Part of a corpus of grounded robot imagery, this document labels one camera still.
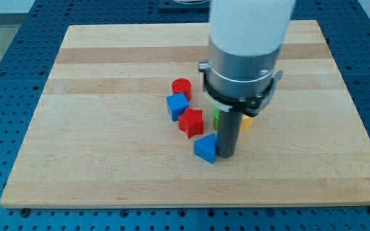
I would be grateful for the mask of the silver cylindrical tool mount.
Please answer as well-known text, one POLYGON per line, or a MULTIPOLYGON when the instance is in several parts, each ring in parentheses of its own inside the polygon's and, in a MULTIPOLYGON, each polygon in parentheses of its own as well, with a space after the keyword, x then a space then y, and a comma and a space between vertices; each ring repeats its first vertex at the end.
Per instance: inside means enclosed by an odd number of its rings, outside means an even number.
POLYGON ((282 72, 276 72, 280 47, 263 55, 234 55, 208 44, 208 59, 198 64, 204 91, 224 112, 257 116, 272 100, 282 72))

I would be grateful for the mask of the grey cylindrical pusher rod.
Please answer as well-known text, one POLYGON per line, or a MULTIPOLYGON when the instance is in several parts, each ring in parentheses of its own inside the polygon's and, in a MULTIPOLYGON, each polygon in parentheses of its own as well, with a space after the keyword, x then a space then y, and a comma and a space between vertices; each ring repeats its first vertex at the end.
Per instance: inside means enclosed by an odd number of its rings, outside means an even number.
POLYGON ((242 123, 241 112, 220 111, 216 135, 216 154, 221 158, 234 155, 242 123))

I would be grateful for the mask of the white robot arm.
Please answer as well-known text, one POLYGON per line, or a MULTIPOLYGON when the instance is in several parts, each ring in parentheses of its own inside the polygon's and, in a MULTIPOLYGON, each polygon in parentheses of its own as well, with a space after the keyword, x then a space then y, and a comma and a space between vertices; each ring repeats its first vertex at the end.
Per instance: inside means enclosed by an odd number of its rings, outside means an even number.
POLYGON ((257 116, 272 100, 282 72, 276 61, 295 0, 214 0, 209 44, 198 65, 207 97, 220 110, 216 154, 234 155, 242 117, 257 116))

